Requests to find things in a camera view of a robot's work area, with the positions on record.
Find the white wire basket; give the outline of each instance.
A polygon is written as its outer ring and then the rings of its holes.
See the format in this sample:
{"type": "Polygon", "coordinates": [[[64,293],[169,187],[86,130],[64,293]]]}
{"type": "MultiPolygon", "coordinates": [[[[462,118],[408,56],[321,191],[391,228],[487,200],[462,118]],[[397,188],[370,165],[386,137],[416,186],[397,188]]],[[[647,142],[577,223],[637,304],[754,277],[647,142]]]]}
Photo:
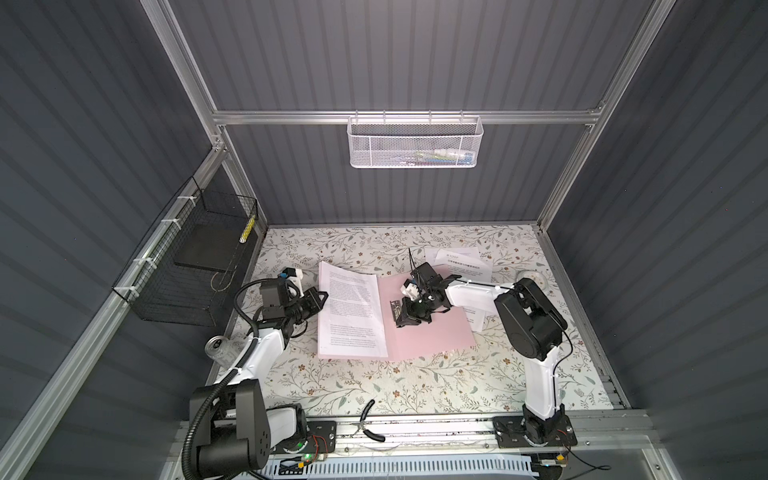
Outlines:
{"type": "Polygon", "coordinates": [[[385,114],[349,117],[346,133],[354,168],[472,168],[483,130],[480,117],[385,114]]]}

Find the aluminum frame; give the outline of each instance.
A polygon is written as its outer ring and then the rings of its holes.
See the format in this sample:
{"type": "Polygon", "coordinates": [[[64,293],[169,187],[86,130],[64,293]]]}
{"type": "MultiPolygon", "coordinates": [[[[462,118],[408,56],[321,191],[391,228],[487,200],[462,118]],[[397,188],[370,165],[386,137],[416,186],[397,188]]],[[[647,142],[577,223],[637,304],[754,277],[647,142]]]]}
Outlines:
{"type": "Polygon", "coordinates": [[[245,197],[253,197],[257,200],[259,208],[258,224],[263,232],[266,232],[266,226],[269,224],[261,202],[256,196],[256,191],[251,186],[248,176],[245,173],[243,163],[237,155],[237,150],[233,145],[232,139],[226,129],[220,127],[214,122],[213,112],[216,110],[216,104],[213,96],[203,79],[203,74],[197,66],[197,62],[192,55],[189,44],[184,33],[181,31],[174,10],[168,0],[141,0],[141,6],[147,13],[147,17],[152,27],[160,39],[165,53],[168,55],[171,64],[174,66],[176,75],[179,77],[184,91],[197,112],[197,117],[203,125],[211,144],[223,142],[225,148],[229,151],[227,161],[223,163],[224,171],[234,187],[235,193],[245,197]]]}
{"type": "MultiPolygon", "coordinates": [[[[225,151],[221,144],[217,144],[210,150],[194,174],[195,181],[187,182],[179,193],[179,197],[164,215],[164,220],[176,218],[183,205],[188,202],[187,198],[197,190],[197,185],[201,187],[208,185],[224,157],[225,151]]],[[[171,223],[159,222],[157,229],[139,251],[138,258],[150,256],[162,239],[165,230],[173,228],[171,223]]],[[[141,270],[139,262],[133,262],[118,285],[131,285],[139,270],[141,270]]],[[[111,290],[64,362],[58,367],[0,451],[1,480],[22,480],[27,475],[129,311],[129,305],[111,290]]]]}
{"type": "Polygon", "coordinates": [[[654,480],[682,479],[667,449],[643,449],[643,456],[650,467],[650,473],[654,480]]]}
{"type": "Polygon", "coordinates": [[[474,227],[478,225],[536,225],[536,220],[520,220],[514,222],[380,222],[380,223],[272,223],[270,228],[364,228],[364,227],[474,227]]]}
{"type": "Polygon", "coordinates": [[[565,201],[566,195],[568,195],[571,187],[573,187],[576,177],[581,172],[581,168],[584,167],[587,158],[589,158],[594,146],[600,139],[608,121],[616,111],[616,107],[624,96],[624,92],[627,91],[634,74],[637,73],[640,67],[640,63],[642,63],[643,58],[648,53],[650,45],[654,42],[656,35],[661,30],[661,26],[667,19],[672,7],[674,7],[675,1],[654,0],[654,3],[650,6],[627,50],[627,54],[622,59],[616,75],[614,75],[613,80],[608,85],[605,96],[603,96],[600,118],[597,123],[588,127],[581,135],[579,142],[576,143],[576,147],[571,153],[571,157],[560,174],[560,178],[558,178],[552,193],[547,199],[544,209],[542,209],[539,215],[538,222],[544,231],[549,228],[554,220],[554,216],[558,214],[558,210],[560,210],[560,206],[565,201]]]}
{"type": "Polygon", "coordinates": [[[631,404],[629,403],[629,398],[627,397],[627,394],[624,393],[624,389],[621,388],[621,384],[616,378],[616,373],[611,366],[611,362],[608,361],[608,357],[605,354],[603,346],[600,344],[598,335],[594,331],[592,323],[587,317],[587,312],[584,310],[584,306],[581,304],[581,301],[576,294],[576,289],[574,288],[573,283],[571,283],[571,278],[565,271],[565,267],[560,261],[557,250],[554,249],[552,240],[550,240],[547,232],[542,229],[535,229],[535,233],[536,240],[538,240],[538,244],[544,252],[544,257],[549,263],[554,279],[558,282],[560,291],[563,293],[565,302],[568,305],[568,310],[571,312],[571,318],[576,324],[576,329],[581,335],[581,339],[584,340],[584,346],[587,347],[587,351],[589,352],[594,367],[598,369],[599,375],[609,378],[616,389],[616,393],[619,395],[621,404],[630,409],[631,404]]]}
{"type": "MultiPolygon", "coordinates": [[[[369,417],[370,429],[385,435],[386,443],[378,443],[356,432],[359,417],[310,417],[337,422],[336,451],[330,458],[360,458],[372,456],[407,455],[466,455],[485,453],[532,453],[560,452],[560,447],[525,447],[500,449],[494,436],[492,418],[504,413],[461,413],[436,415],[378,415],[369,417]]],[[[659,435],[645,410],[584,410],[568,413],[578,432],[579,445],[575,451],[599,451],[639,449],[650,459],[651,468],[660,465],[664,457],[659,435]]],[[[187,431],[183,422],[176,435],[177,442],[166,462],[160,480],[182,478],[180,444],[187,431]]],[[[276,455],[282,458],[290,455],[276,455]]],[[[679,480],[679,477],[658,477],[656,480],[679,480]]]]}
{"type": "Polygon", "coordinates": [[[560,111],[215,111],[218,125],[346,125],[350,118],[360,123],[392,121],[408,123],[461,123],[464,117],[480,117],[486,125],[576,124],[594,125],[599,109],[560,111]]]}

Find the floral tablecloth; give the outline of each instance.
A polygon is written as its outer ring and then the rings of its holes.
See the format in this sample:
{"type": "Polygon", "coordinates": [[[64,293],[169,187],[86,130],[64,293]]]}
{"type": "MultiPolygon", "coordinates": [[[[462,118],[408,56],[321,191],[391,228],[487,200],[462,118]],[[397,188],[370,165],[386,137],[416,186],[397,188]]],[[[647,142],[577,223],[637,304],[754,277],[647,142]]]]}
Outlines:
{"type": "MultiPolygon", "coordinates": [[[[408,248],[416,263],[424,247],[477,246],[493,265],[494,282],[513,282],[518,271],[536,270],[549,283],[546,293],[568,321],[573,355],[560,364],[559,386],[566,409],[610,409],[602,383],[530,226],[350,227],[270,229],[253,278],[275,276],[286,266],[305,271],[304,288],[317,284],[321,260],[360,273],[409,271],[408,248]]],[[[244,300],[253,314],[258,289],[244,300]]],[[[243,345],[248,325],[238,319],[232,340],[243,345]]],[[[308,415],[358,415],[371,398],[373,414],[515,412],[525,400],[522,357],[511,347],[501,320],[488,316],[471,349],[405,362],[317,358],[317,318],[305,335],[291,340],[262,386],[267,407],[298,402],[308,415]]],[[[567,353],[566,344],[563,350],[567,353]]]]}

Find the gray wall panel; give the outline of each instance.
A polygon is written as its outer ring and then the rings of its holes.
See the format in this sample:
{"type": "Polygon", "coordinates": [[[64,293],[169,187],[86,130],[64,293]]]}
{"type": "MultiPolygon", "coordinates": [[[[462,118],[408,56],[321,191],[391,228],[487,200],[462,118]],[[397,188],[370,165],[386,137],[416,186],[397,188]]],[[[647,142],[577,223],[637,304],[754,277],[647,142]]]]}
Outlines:
{"type": "Polygon", "coordinates": [[[489,125],[478,166],[349,165],[343,126],[230,125],[271,224],[535,220],[584,130],[489,125]]]}
{"type": "MultiPolygon", "coordinates": [[[[0,444],[209,150],[137,2],[0,3],[0,444]]],[[[154,477],[212,331],[129,316],[28,477],[154,477]]]]}
{"type": "Polygon", "coordinates": [[[690,479],[768,466],[767,22],[765,2],[678,2],[550,229],[690,479]]]}
{"type": "Polygon", "coordinates": [[[593,108],[650,2],[173,0],[221,110],[593,108]]]}

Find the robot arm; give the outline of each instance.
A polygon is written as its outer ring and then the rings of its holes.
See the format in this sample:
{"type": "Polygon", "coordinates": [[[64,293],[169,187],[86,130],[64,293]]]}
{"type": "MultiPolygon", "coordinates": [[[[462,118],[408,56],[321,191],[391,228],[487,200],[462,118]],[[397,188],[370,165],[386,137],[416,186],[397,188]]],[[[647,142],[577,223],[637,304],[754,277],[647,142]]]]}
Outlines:
{"type": "Polygon", "coordinates": [[[190,399],[190,420],[199,421],[190,422],[182,450],[187,480],[258,470],[276,445],[291,448],[306,441],[301,406],[267,410],[261,392],[294,327],[322,310],[328,298],[315,287],[302,291],[301,277],[301,270],[285,269],[277,278],[247,283],[236,293],[235,308],[253,331],[224,380],[195,390],[190,399]],[[263,298],[259,322],[237,306],[240,293],[255,283],[261,283],[263,298]]]}
{"type": "Polygon", "coordinates": [[[555,385],[554,370],[563,333],[568,324],[536,283],[485,284],[457,275],[446,279],[423,263],[412,272],[402,291],[403,308],[398,326],[431,322],[432,313],[452,306],[470,306],[498,312],[509,342],[525,358],[526,397],[523,406],[526,437],[546,444],[567,420],[555,385]]]}

